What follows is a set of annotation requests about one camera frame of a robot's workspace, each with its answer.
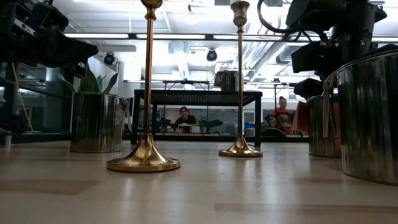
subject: metal planter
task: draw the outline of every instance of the metal planter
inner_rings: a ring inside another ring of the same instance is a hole
[[[323,137],[323,97],[314,96],[308,99],[310,105],[310,151],[311,156],[341,158],[340,136],[333,135],[331,119],[328,125],[328,137]]]
[[[120,151],[122,99],[105,93],[76,93],[73,96],[71,152]]]
[[[343,172],[398,185],[398,51],[338,70]]]

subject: black table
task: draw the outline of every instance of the black table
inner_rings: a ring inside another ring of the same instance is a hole
[[[144,99],[144,90],[134,91],[134,105],[132,116],[131,144],[137,144],[138,119],[140,100]],[[254,137],[246,137],[248,142],[255,146],[261,145],[261,97],[262,92],[244,91],[243,106],[255,101]],[[160,141],[231,141],[235,136],[161,136],[155,135],[156,116],[158,105],[182,106],[238,106],[237,91],[198,91],[198,90],[152,90],[152,134],[155,140]]]

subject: person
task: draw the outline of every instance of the person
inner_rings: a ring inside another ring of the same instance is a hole
[[[281,96],[279,97],[279,107],[274,110],[273,114],[275,117],[279,118],[280,123],[275,122],[275,124],[278,126],[282,125],[282,130],[285,134],[291,134],[292,133],[292,122],[290,121],[290,113],[286,109],[287,106],[287,101],[286,99]]]
[[[180,108],[180,118],[177,119],[174,123],[175,129],[178,128],[180,124],[196,124],[197,119],[190,115],[189,109],[186,106]]]

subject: gold candlestick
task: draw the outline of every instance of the gold candlestick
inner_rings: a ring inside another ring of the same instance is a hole
[[[234,144],[227,150],[218,152],[220,156],[236,156],[236,157],[259,157],[262,152],[253,150],[246,142],[242,129],[243,129],[243,60],[242,60],[242,44],[243,44],[243,26],[248,21],[247,12],[250,4],[246,1],[236,1],[232,3],[231,9],[234,12],[234,24],[238,27],[238,55],[239,55],[239,108],[238,108],[238,135],[236,136]]]
[[[177,159],[166,158],[157,152],[154,138],[150,133],[150,81],[152,79],[152,47],[154,42],[155,10],[163,0],[141,0],[147,8],[147,53],[145,71],[144,133],[136,148],[126,157],[108,161],[108,169],[121,172],[158,172],[180,167]]]

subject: red shirt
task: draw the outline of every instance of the red shirt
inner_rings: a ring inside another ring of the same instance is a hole
[[[292,133],[292,122],[290,121],[290,118],[289,118],[289,115],[290,115],[289,111],[286,108],[284,108],[284,109],[277,108],[276,113],[274,110],[273,114],[275,116],[277,116],[279,118],[280,122],[282,123],[282,129],[284,130],[284,133],[291,134]],[[280,126],[279,122],[275,121],[275,128],[278,126]]]

